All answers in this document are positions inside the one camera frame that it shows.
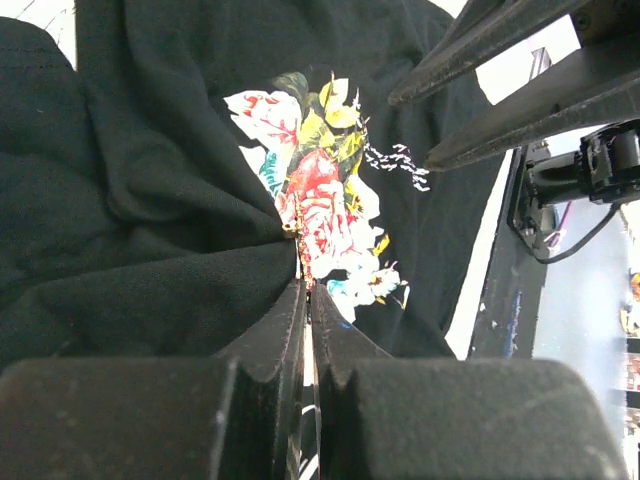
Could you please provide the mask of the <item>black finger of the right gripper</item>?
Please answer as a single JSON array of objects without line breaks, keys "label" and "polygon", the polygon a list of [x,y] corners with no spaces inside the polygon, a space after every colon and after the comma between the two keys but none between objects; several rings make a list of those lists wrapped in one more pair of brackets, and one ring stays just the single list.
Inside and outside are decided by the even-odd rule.
[{"label": "black finger of the right gripper", "polygon": [[556,20],[578,10],[582,0],[472,0],[444,37],[389,94],[398,106],[430,96]]},{"label": "black finger of the right gripper", "polygon": [[430,150],[448,171],[571,130],[639,117],[639,36],[574,51]]}]

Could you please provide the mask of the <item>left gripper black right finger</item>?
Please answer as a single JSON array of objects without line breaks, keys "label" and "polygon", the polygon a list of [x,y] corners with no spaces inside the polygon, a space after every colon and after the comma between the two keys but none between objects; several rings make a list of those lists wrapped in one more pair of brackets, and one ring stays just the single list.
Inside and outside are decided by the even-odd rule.
[{"label": "left gripper black right finger", "polygon": [[344,452],[346,434],[352,421],[348,407],[349,382],[361,360],[389,360],[391,355],[340,313],[328,289],[313,287],[310,320],[317,379],[314,399],[318,407],[316,421],[319,477],[336,479]]}]

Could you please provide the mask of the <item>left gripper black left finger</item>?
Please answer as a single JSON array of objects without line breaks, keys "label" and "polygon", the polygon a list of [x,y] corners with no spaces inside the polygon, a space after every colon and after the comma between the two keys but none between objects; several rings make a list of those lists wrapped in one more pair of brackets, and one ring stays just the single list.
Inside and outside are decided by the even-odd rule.
[{"label": "left gripper black left finger", "polygon": [[300,464],[306,287],[293,280],[220,353],[231,378],[218,414],[219,479],[295,479]]}]

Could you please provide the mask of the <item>black floral print t-shirt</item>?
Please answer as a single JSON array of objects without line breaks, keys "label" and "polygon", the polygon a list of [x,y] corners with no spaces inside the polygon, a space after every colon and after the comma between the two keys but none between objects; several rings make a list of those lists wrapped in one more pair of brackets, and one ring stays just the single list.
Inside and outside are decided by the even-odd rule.
[{"label": "black floral print t-shirt", "polygon": [[80,1],[78,61],[1,21],[1,362],[209,356],[296,276],[396,357],[446,341],[497,159],[432,173],[474,74],[394,107],[428,1]]}]

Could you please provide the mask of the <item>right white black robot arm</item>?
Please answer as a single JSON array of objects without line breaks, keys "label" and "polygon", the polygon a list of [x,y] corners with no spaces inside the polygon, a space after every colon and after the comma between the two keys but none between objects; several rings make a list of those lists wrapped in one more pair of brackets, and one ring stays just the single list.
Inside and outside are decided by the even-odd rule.
[{"label": "right white black robot arm", "polygon": [[579,48],[431,149],[449,171],[535,141],[586,129],[577,151],[522,165],[510,226],[537,255],[538,213],[586,198],[611,213],[639,197],[639,5],[635,1],[469,1],[439,44],[389,95],[430,96],[562,17]]}]

